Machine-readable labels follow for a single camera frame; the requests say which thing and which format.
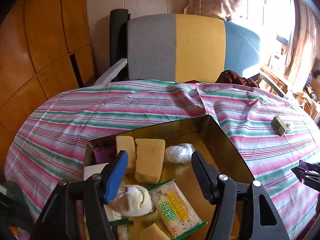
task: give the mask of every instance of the cracker package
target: cracker package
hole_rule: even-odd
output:
[[[198,217],[174,179],[151,187],[149,193],[172,239],[185,238],[207,224]]]

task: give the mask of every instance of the pink and green striped cloth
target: pink and green striped cloth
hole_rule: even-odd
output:
[[[5,175],[20,185],[37,219],[59,180],[81,180],[89,140],[204,114],[228,135],[295,239],[316,214],[318,192],[301,184],[291,168],[299,160],[320,162],[320,131],[299,106],[257,88],[139,80],[61,93],[22,125]],[[275,115],[294,123],[290,134],[276,134]]]

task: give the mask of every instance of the white object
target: white object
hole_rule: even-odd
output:
[[[102,164],[97,164],[97,165],[91,165],[91,166],[86,166],[84,167],[83,171],[83,180],[86,180],[89,178],[91,175],[95,173],[101,173],[103,170],[104,166],[106,166],[108,163],[102,163]]]
[[[106,165],[108,165],[108,163],[102,163],[102,164],[84,167],[83,180],[86,180],[87,178],[89,178],[95,173],[101,173],[104,166]],[[112,210],[112,208],[108,207],[107,205],[103,205],[103,206],[109,221],[116,221],[121,219],[121,214],[119,212]]]
[[[110,67],[101,77],[95,82],[95,85],[110,83],[128,63],[128,59],[122,58]]]
[[[281,55],[280,53],[275,52],[270,58],[269,67],[281,74],[284,74],[286,57],[287,55]]]
[[[1,192],[3,195],[7,195],[7,189],[6,189],[4,186],[1,186],[1,185],[0,185],[0,192]]]
[[[126,217],[141,217],[153,209],[149,191],[139,185],[121,185],[109,206]]]
[[[189,163],[194,151],[195,149],[192,144],[181,143],[167,147],[164,151],[164,156],[171,163]]]
[[[286,131],[285,134],[288,134],[288,133],[291,133],[293,127],[294,127],[294,124],[292,121],[289,121],[289,122],[284,122],[284,124],[286,125],[286,127],[288,128],[288,130]]]

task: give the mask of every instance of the blue gripper pad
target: blue gripper pad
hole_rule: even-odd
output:
[[[104,195],[104,200],[107,204],[109,204],[110,201],[116,197],[121,181],[124,177],[125,171],[128,166],[129,157],[127,152],[120,151],[118,156],[119,155],[121,156],[118,162],[116,163],[114,170],[111,173],[106,185],[106,193]]]

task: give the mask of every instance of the wall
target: wall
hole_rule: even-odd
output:
[[[161,13],[183,13],[188,0],[87,0],[91,44],[99,75],[109,67],[110,11],[126,8],[131,18]]]
[[[0,58],[1,180],[7,150],[29,115],[95,80],[86,0],[17,0],[0,26]]]

